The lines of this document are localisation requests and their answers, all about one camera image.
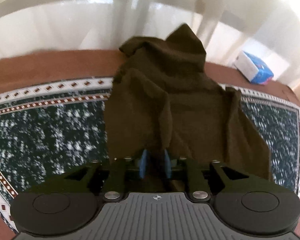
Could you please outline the dark brown garment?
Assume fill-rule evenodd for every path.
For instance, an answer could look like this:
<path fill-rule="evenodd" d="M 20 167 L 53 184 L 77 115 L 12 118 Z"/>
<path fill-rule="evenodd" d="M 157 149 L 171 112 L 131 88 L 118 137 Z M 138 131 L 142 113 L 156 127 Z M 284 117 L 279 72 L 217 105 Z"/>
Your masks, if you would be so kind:
<path fill-rule="evenodd" d="M 241 109 L 241 93 L 204 72 L 205 49 L 183 24 L 166 39 L 134 36 L 113 78 L 104 122 L 110 160 L 143 150 L 163 177 L 164 157 L 222 161 L 271 180 L 270 150 Z"/>

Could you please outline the patterned navy white rug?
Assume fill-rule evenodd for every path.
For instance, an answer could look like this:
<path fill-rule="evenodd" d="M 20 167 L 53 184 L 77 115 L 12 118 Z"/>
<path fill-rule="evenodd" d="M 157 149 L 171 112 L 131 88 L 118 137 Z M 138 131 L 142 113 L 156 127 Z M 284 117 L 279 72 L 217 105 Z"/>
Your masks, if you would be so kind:
<path fill-rule="evenodd" d="M 16 232 L 17 194 L 89 161 L 107 159 L 109 77 L 65 80 L 0 94 L 0 218 Z M 300 107 L 241 87 L 241 106 L 271 151 L 275 183 L 300 195 Z"/>

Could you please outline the blue white tissue pack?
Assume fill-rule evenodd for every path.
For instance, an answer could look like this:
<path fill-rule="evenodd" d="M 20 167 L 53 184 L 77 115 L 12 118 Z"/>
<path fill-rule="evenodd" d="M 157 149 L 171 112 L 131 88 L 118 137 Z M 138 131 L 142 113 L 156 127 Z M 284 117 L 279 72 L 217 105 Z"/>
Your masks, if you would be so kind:
<path fill-rule="evenodd" d="M 274 77 L 273 72 L 264 61 L 246 51 L 238 54 L 234 66 L 253 84 L 265 85 Z"/>

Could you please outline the rust brown bed sheet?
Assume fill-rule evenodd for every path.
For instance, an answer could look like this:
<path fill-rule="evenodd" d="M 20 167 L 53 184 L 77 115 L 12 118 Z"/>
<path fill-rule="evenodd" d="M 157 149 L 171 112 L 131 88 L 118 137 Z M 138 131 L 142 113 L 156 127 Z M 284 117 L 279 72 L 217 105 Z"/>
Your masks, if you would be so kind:
<path fill-rule="evenodd" d="M 45 51 L 2 59 L 0 60 L 0 94 L 46 83 L 100 77 L 111 78 L 113 87 L 113 78 L 119 67 L 126 61 L 126 55 L 113 50 Z M 209 62 L 205 62 L 204 72 L 224 89 L 233 88 L 240 93 L 241 87 L 254 89 L 299 106 L 295 98 L 286 97 L 288 89 L 280 83 L 271 81 L 265 86 L 251 85 L 245 81 L 239 71 Z M 111 164 L 116 159 L 109 159 L 107 140 L 106 147 L 107 159 L 99 162 Z M 170 156 L 174 169 L 177 168 L 177 162 L 183 158 L 185 157 L 172 158 Z M 269 181 L 275 183 L 272 172 Z M 18 239 L 300 239 L 300 217 L 293 235 L 165 235 L 164 196 L 167 193 L 181 193 L 183 190 L 181 179 L 177 175 L 174 174 L 168 178 L 165 173 L 161 177 L 158 171 L 151 171 L 151 162 L 147 159 L 145 176 L 140 185 L 130 187 L 130 192 L 121 201 L 104 204 L 96 217 L 85 227 L 67 235 L 29 235 L 19 232 Z"/>

